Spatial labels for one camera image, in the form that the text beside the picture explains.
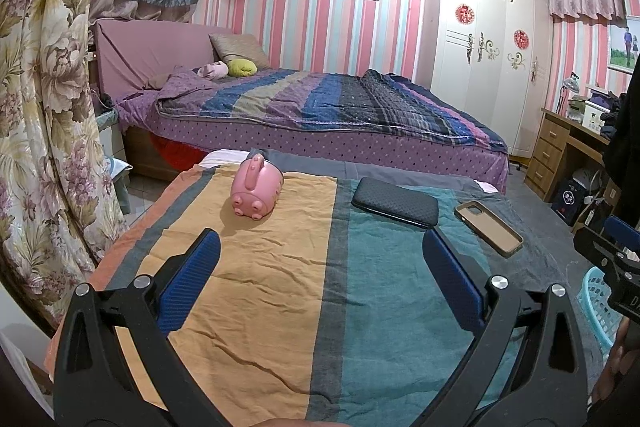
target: headboard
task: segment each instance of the headboard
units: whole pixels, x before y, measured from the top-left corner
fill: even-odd
[[[156,74],[219,60],[209,41],[212,33],[232,31],[184,22],[98,20],[94,38],[100,91],[119,100]]]

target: wooden desk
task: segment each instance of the wooden desk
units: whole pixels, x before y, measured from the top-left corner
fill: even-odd
[[[602,153],[609,140],[579,123],[543,109],[544,117],[524,182],[549,202],[562,180],[569,178],[587,158],[604,167]]]

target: brown phone case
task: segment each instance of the brown phone case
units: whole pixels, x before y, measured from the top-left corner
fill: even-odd
[[[459,204],[455,213],[503,257],[509,258],[523,244],[522,236],[480,201]]]

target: silver bolt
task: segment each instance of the silver bolt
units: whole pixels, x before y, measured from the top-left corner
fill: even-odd
[[[148,275],[138,275],[135,279],[133,279],[133,286],[142,290],[142,288],[146,288],[151,284],[151,277]]]
[[[494,275],[491,277],[491,284],[494,288],[498,288],[498,290],[504,290],[509,285],[509,281],[507,277],[503,277],[502,275]]]
[[[564,286],[560,284],[554,284],[553,286],[551,286],[551,291],[554,293],[556,297],[564,297],[566,295],[566,290],[564,289]]]
[[[76,286],[76,295],[78,295],[79,297],[84,297],[85,295],[87,295],[87,293],[89,293],[90,289],[91,286],[89,286],[86,282],[83,282]]]

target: white wardrobe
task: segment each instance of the white wardrobe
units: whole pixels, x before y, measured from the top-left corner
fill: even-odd
[[[531,157],[549,83],[548,0],[426,0],[414,82]]]

